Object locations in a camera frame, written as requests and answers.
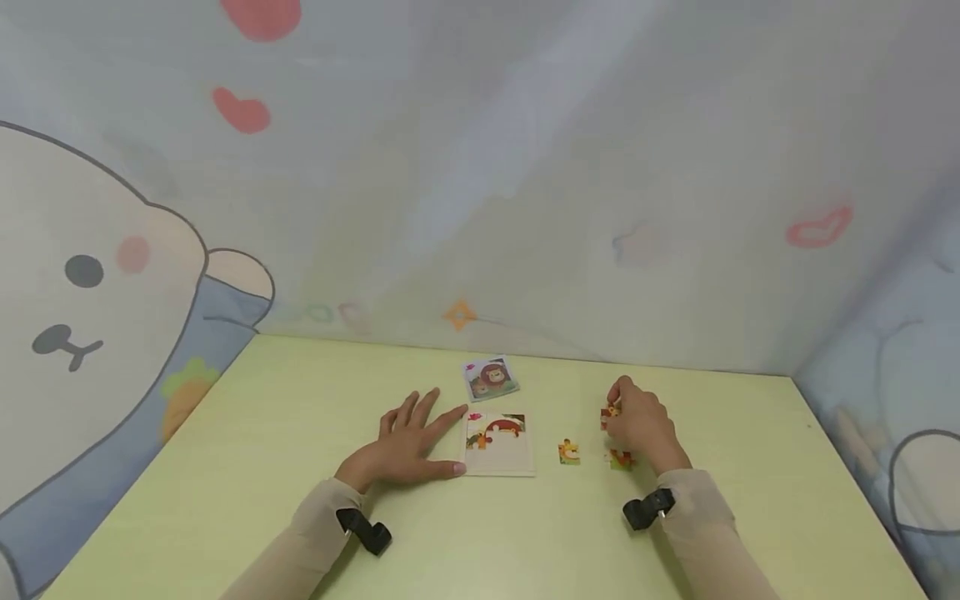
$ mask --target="pink cheek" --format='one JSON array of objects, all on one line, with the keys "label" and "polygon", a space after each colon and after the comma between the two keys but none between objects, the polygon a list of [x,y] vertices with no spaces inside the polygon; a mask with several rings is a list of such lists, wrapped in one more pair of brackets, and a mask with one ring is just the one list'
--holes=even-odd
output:
[{"label": "pink cheek", "polygon": [[117,266],[120,271],[134,275],[147,268],[150,262],[150,244],[139,235],[125,237],[117,247]]}]

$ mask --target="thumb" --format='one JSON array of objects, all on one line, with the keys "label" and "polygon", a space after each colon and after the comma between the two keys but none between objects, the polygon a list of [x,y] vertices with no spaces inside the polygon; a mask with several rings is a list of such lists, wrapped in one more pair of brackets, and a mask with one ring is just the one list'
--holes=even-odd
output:
[{"label": "thumb", "polygon": [[457,461],[421,461],[418,468],[421,481],[453,479],[467,472],[467,465]]}]

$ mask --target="bear mouth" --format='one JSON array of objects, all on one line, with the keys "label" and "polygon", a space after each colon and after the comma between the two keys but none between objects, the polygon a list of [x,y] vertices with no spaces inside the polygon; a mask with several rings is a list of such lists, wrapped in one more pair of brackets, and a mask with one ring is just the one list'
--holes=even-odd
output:
[{"label": "bear mouth", "polygon": [[70,329],[69,325],[50,325],[43,331],[40,331],[34,338],[34,352],[37,354],[52,354],[57,350],[63,350],[72,357],[69,366],[67,366],[67,370],[75,372],[84,364],[86,356],[100,349],[104,341],[97,340],[88,346],[77,346],[70,343],[71,335],[73,335],[73,330]]}]

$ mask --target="hand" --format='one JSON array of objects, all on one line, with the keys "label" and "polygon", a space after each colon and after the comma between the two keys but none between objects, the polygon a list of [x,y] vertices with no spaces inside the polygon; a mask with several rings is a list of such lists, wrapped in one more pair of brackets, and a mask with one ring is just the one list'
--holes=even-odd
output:
[{"label": "hand", "polygon": [[627,449],[646,457],[654,473],[692,468],[677,440],[673,421],[657,396],[644,392],[633,379],[622,375],[607,392],[607,401],[619,400],[620,414],[607,418],[607,433]]},{"label": "hand", "polygon": [[451,479],[467,472],[456,461],[428,461],[424,458],[434,444],[467,411],[466,404],[443,413],[429,425],[430,410],[440,397],[434,388],[423,400],[412,392],[398,408],[380,418],[380,436],[347,458],[334,475],[360,493],[367,493],[377,481],[423,483]]}]

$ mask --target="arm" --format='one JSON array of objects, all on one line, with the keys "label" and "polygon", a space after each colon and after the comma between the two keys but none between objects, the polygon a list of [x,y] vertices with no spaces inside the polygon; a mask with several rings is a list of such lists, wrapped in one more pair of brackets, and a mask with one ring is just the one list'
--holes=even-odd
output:
[{"label": "arm", "polygon": [[660,400],[624,375],[607,401],[620,407],[620,415],[608,419],[607,433],[644,455],[658,485],[674,494],[676,504],[662,519],[663,531],[696,599],[777,600],[737,535],[733,512],[709,474],[690,464]]},{"label": "arm", "polygon": [[303,499],[290,524],[227,588],[221,600],[306,600],[343,552],[348,537],[337,520],[364,497],[338,479],[326,479]]},{"label": "arm", "polygon": [[466,472],[453,461],[428,461],[433,445],[464,415],[461,405],[426,424],[440,396],[434,388],[418,402],[417,392],[380,419],[380,435],[347,458],[333,479],[303,499],[290,524],[234,581],[221,600],[307,600],[343,552],[348,537],[336,512],[362,508],[377,481],[415,484]]},{"label": "arm", "polygon": [[657,479],[677,504],[663,531],[697,600],[777,600],[733,526],[733,513],[704,470],[670,470]]}]

